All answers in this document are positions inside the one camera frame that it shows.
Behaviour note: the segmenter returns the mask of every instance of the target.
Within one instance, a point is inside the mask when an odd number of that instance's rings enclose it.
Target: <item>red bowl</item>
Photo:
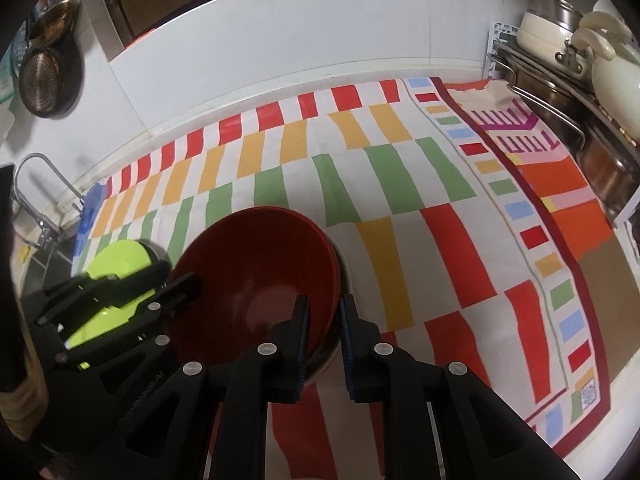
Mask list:
[[[299,294],[311,301],[309,358],[332,331],[338,258],[324,232],[300,213],[265,206],[223,218],[187,248],[169,282],[187,272],[199,275],[203,288],[169,323],[182,362],[235,361],[290,318]]]

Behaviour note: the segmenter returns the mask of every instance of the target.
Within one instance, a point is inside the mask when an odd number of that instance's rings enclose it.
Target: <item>sink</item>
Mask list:
[[[20,292],[21,297],[38,290],[47,290],[71,277],[77,232],[78,222],[75,222],[63,231],[57,241],[50,242],[30,256]]]

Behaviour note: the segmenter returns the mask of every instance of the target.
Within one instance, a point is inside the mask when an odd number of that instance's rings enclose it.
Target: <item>maroon border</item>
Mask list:
[[[578,444],[580,444],[588,434],[593,431],[596,426],[602,421],[604,416],[609,412],[611,407],[610,389],[609,389],[609,370],[607,369],[607,357],[605,354],[604,343],[602,342],[602,334],[600,333],[600,326],[598,325],[598,318],[591,301],[591,295],[587,282],[584,279],[582,269],[578,264],[578,261],[574,258],[569,250],[569,247],[564,241],[564,237],[556,224],[551,213],[546,209],[542,203],[540,197],[531,189],[529,183],[524,179],[522,174],[517,170],[516,166],[511,160],[497,147],[491,137],[486,131],[484,131],[449,95],[449,92],[444,86],[444,83],[440,78],[431,78],[436,91],[442,98],[442,100],[457,114],[478,136],[484,140],[486,145],[491,149],[494,155],[500,160],[504,167],[511,173],[511,176],[519,184],[520,188],[529,199],[529,201],[536,208],[536,212],[545,223],[546,228],[551,234],[553,242],[558,247],[562,259],[569,267],[572,275],[574,276],[575,287],[580,297],[580,302],[584,309],[584,313],[587,317],[587,323],[589,324],[589,330],[591,332],[591,339],[593,341],[593,352],[595,355],[596,366],[598,367],[598,376],[600,379],[600,402],[591,410],[591,412],[584,417],[578,425],[567,433],[564,438],[558,441],[553,446],[554,451],[564,458],[569,452],[571,452]]]

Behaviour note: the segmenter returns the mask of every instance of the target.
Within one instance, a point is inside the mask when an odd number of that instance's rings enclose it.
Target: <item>light blue rectangle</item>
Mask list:
[[[447,130],[447,133],[452,139],[466,139],[467,137],[473,137],[476,134],[471,128],[455,128],[453,130]]]
[[[584,327],[585,324],[582,312],[580,312],[580,310],[576,310],[573,314],[560,322],[562,340],[566,343]]]
[[[519,220],[520,218],[533,215],[533,208],[531,207],[531,204],[524,200],[522,202],[507,204],[504,208],[507,210],[511,220]]]
[[[546,443],[553,444],[562,436],[562,408],[558,404],[546,414]]]
[[[425,86],[431,86],[431,81],[428,77],[410,77],[406,80],[411,88],[423,88]]]

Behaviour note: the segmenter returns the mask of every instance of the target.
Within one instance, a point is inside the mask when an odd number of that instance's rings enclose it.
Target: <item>cream-colored pot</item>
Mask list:
[[[591,81],[598,101],[629,135],[640,140],[640,55],[626,43],[631,37],[626,25],[607,16],[603,27],[598,18],[602,17],[585,15],[571,43],[593,50]]]

